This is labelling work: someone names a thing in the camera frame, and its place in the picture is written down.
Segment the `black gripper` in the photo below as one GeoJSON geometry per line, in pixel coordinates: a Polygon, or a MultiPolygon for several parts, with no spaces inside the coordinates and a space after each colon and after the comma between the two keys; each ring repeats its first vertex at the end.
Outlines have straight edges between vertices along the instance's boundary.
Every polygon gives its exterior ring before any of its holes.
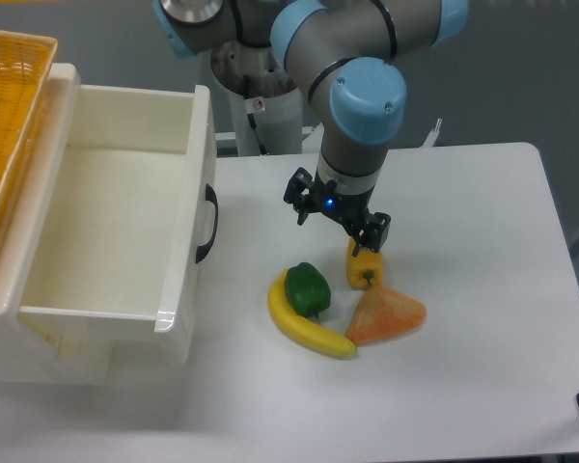
{"type": "Polygon", "coordinates": [[[385,243],[391,217],[383,212],[368,212],[372,189],[358,195],[346,195],[336,190],[337,183],[324,183],[299,167],[289,179],[283,200],[297,213],[297,225],[302,226],[311,213],[321,213],[341,225],[354,241],[352,255],[361,250],[379,253],[385,243]]]}

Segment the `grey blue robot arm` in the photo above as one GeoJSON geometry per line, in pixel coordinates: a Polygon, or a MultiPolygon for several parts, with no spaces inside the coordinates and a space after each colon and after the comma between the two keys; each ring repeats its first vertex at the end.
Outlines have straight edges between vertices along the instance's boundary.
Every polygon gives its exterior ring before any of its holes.
{"type": "Polygon", "coordinates": [[[297,147],[308,104],[323,126],[317,169],[299,169],[284,199],[300,220],[320,213],[356,250],[377,252],[391,219],[369,201],[404,116],[407,86],[394,60],[465,26],[465,1],[156,1],[175,53],[208,53],[231,96],[241,153],[297,147]]]}

